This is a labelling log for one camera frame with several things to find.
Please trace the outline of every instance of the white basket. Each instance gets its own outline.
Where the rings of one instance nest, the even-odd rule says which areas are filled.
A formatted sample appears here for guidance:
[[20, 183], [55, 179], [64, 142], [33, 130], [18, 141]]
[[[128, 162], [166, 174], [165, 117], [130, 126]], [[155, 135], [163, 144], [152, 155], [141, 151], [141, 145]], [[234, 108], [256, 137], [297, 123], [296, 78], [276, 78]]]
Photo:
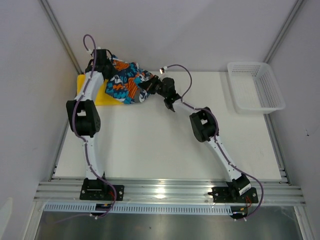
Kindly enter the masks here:
[[271, 67], [263, 62], [227, 65], [234, 108], [239, 114], [269, 114], [286, 107]]

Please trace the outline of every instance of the patterned fabric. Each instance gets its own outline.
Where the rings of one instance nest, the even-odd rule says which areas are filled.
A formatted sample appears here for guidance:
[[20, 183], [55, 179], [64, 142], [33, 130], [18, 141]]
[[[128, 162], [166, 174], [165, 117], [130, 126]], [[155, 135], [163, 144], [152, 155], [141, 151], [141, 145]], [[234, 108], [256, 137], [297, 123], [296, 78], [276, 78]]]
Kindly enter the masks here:
[[124, 104], [142, 103], [147, 99], [147, 91], [138, 84], [148, 81], [153, 75], [141, 68], [136, 62], [124, 62], [112, 55], [112, 64], [118, 71], [117, 75], [106, 83], [105, 93]]

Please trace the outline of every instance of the wall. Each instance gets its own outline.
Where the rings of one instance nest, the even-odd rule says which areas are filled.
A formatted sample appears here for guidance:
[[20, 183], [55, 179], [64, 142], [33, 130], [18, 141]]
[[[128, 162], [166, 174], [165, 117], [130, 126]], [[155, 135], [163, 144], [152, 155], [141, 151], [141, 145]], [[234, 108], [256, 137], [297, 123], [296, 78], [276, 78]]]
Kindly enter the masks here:
[[0, 3], [0, 207], [13, 198], [4, 240], [21, 239], [75, 94], [76, 72], [36, 0]]
[[147, 70], [263, 61], [296, 0], [49, 0], [82, 69], [82, 37]]
[[320, 226], [319, 12], [319, 1], [307, 1], [271, 62], [286, 102], [272, 119], [290, 180], [302, 187], [315, 226]]

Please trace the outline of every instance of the folded clothing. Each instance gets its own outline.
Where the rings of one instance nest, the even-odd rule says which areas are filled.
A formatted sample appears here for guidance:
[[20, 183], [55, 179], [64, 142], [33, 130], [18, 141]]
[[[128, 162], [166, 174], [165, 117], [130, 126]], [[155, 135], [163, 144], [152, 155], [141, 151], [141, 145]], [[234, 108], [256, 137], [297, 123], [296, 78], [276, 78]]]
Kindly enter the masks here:
[[149, 94], [138, 87], [141, 82], [148, 81], [153, 75], [139, 67], [137, 62], [125, 62], [112, 55], [111, 62], [118, 71], [106, 83], [105, 93], [124, 104], [142, 103]]

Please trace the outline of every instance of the purple cable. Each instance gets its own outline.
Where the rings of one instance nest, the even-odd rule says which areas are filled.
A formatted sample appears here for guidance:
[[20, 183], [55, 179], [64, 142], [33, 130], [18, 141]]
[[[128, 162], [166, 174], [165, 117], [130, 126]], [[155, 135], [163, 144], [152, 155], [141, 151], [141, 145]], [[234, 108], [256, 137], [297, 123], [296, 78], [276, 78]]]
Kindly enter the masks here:
[[[103, 179], [102, 177], [100, 177], [96, 172], [95, 170], [92, 168], [91, 166], [91, 163], [90, 163], [90, 160], [89, 160], [89, 154], [88, 154], [88, 144], [87, 144], [87, 141], [86, 139], [83, 137], [83, 136], [80, 136], [78, 133], [77, 133], [77, 130], [76, 130], [76, 114], [77, 114], [77, 108], [78, 108], [78, 105], [80, 103], [80, 101], [82, 100], [82, 98], [84, 97], [85, 93], [86, 93], [86, 90], [87, 90], [87, 87], [89, 85], [89, 82], [91, 81], [92, 79], [92, 76], [94, 74], [94, 70], [95, 70], [95, 66], [96, 66], [96, 62], [97, 62], [97, 47], [96, 47], [96, 42], [94, 40], [94, 38], [90, 35], [90, 34], [86, 34], [83, 36], [83, 45], [85, 47], [85, 49], [88, 51], [88, 48], [87, 48], [87, 45], [86, 45], [86, 37], [89, 37], [91, 38], [92, 40], [92, 43], [93, 43], [93, 52], [94, 52], [94, 56], [93, 56], [93, 64], [92, 64], [92, 70], [91, 70], [91, 73], [90, 73], [90, 78], [88, 79], [88, 81], [86, 82], [86, 84], [84, 85], [84, 88], [83, 88], [83, 92], [82, 92], [82, 95], [79, 97], [79, 99], [76, 101], [75, 105], [74, 105], [74, 109], [73, 109], [73, 113], [72, 113], [72, 128], [73, 128], [73, 132], [74, 134], [82, 139], [84, 141], [84, 151], [85, 151], [85, 159], [86, 159], [86, 163], [88, 164], [89, 168], [90, 168], [90, 171], [93, 173], [93, 175], [96, 176], [97, 179], [101, 180], [102, 182], [104, 182], [105, 184], [107, 184], [108, 186], [110, 186], [113, 190], [113, 193], [114, 193], [114, 200], [111, 204], [111, 206], [103, 213], [101, 214], [100, 216], [97, 216], [97, 218], [103, 218], [104, 216], [106, 216], [114, 207], [115, 203], [116, 203], [116, 199], [117, 199], [117, 191], [115, 189], [115, 187], [109, 183], [107, 180]], [[65, 219], [62, 219], [62, 220], [58, 220], [56, 222], [54, 222], [53, 224], [57, 224], [57, 223], [61, 223], [61, 222], [64, 222], [66, 220], [69, 220], [69, 219], [73, 219], [73, 218], [76, 218], [76, 217], [81, 217], [81, 216], [88, 216], [88, 214], [85, 214], [85, 213], [81, 213], [81, 214], [77, 214], [77, 215], [74, 215], [74, 216], [70, 216], [70, 217], [67, 217]]]
[[218, 135], [218, 133], [219, 133], [219, 125], [218, 125], [218, 121], [217, 121], [216, 116], [215, 116], [211, 111], [209, 111], [209, 110], [207, 110], [207, 109], [205, 109], [205, 108], [193, 107], [193, 106], [190, 105], [189, 103], [186, 103], [186, 102], [183, 101], [184, 96], [185, 96], [185, 95], [187, 94], [187, 92], [191, 89], [191, 86], [192, 86], [192, 76], [191, 76], [191, 73], [189, 72], [189, 70], [188, 70], [186, 67], [184, 67], [184, 66], [182, 66], [182, 65], [180, 65], [180, 64], [172, 64], [172, 65], [167, 66], [167, 68], [171, 68], [171, 67], [174, 67], [174, 66], [181, 67], [181, 68], [183, 68], [184, 70], [186, 70], [186, 72], [188, 73], [188, 75], [189, 75], [189, 77], [190, 77], [190, 85], [189, 85], [188, 89], [184, 92], [184, 94], [182, 94], [182, 96], [181, 96], [181, 102], [182, 102], [182, 104], [184, 104], [185, 106], [187, 106], [188, 108], [190, 108], [190, 109], [192, 109], [192, 110], [196, 110], [196, 111], [203, 110], [203, 111], [206, 111], [207, 113], [209, 113], [209, 114], [213, 117], [213, 119], [214, 119], [214, 121], [215, 121], [215, 124], [216, 124], [216, 129], [215, 129], [215, 133], [214, 133], [214, 135], [213, 135], [213, 139], [214, 139], [214, 141], [217, 143], [218, 148], [219, 148], [220, 152], [222, 153], [223, 157], [225, 158], [225, 160], [227, 161], [227, 163], [228, 163], [232, 168], [234, 168], [235, 170], [237, 170], [239, 173], [242, 173], [242, 174], [246, 175], [247, 177], [252, 178], [253, 180], [255, 180], [255, 181], [260, 185], [260, 188], [261, 188], [261, 198], [260, 198], [259, 204], [258, 204], [258, 206], [253, 210], [253, 212], [251, 212], [251, 213], [250, 213], [249, 215], [247, 215], [246, 217], [252, 216], [252, 215], [253, 215], [254, 213], [256, 213], [257, 210], [261, 207], [262, 201], [263, 201], [263, 199], [264, 199], [264, 187], [263, 187], [262, 183], [261, 183], [256, 177], [254, 177], [254, 176], [252, 176], [252, 175], [250, 175], [250, 174], [248, 174], [248, 173], [240, 170], [239, 168], [237, 168], [237, 167], [236, 167], [235, 165], [233, 165], [233, 164], [231, 163], [231, 161], [228, 159], [228, 157], [226, 156], [225, 152], [223, 151], [223, 149], [221, 148], [220, 144], [219, 144], [218, 141], [217, 141], [217, 135]]

